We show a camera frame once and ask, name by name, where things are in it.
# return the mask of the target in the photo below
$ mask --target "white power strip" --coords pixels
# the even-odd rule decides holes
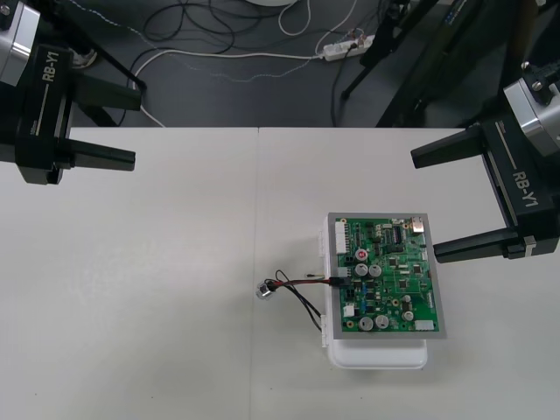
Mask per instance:
[[[354,57],[356,55],[362,55],[374,41],[375,35],[370,35],[366,38],[363,45],[359,45],[358,48],[354,48],[348,54],[348,57]],[[347,55],[348,50],[352,44],[356,41],[345,41],[339,42],[338,44],[329,44],[323,47],[323,57],[327,61],[341,60]]]

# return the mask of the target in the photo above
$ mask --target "white table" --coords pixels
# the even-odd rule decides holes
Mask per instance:
[[[449,338],[423,371],[338,370],[291,294],[254,298],[319,270],[328,212],[426,212],[434,242],[503,227],[479,158],[413,168],[450,133],[76,129],[136,170],[0,165],[0,418],[556,418],[557,255],[438,266]]]

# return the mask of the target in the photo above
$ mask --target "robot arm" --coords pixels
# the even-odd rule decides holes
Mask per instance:
[[[74,73],[71,51],[37,40],[40,18],[23,2],[0,1],[0,161],[16,164],[26,182],[40,185],[58,184],[74,167],[133,171],[134,152],[67,136],[75,103],[111,125],[102,107],[139,109],[141,93]]]
[[[556,250],[560,237],[560,60],[523,63],[503,112],[411,152],[416,168],[482,155],[506,228],[434,246],[441,263]]]

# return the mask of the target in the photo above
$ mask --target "white connector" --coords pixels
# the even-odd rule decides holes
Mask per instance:
[[[335,60],[342,60],[344,56],[347,55],[348,57],[355,57],[356,55],[362,55],[366,52],[366,50],[372,45],[374,42],[375,35],[368,36],[363,45],[358,45],[358,48],[354,48],[351,52],[348,52],[350,46],[355,44],[357,41],[344,41],[339,42],[337,44],[329,44],[323,47],[323,57],[327,61],[335,61]]]
[[[334,238],[336,255],[341,256],[348,252],[347,246],[347,224],[342,221],[334,223]]]

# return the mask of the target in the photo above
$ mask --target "silver metal housing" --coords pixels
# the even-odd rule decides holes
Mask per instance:
[[[545,107],[535,101],[524,79],[504,89],[523,133],[544,157],[560,151],[560,93],[554,85],[550,91],[554,97]]]
[[[8,31],[0,31],[0,81],[12,86],[27,65],[39,26],[40,14],[22,2],[17,3]]]

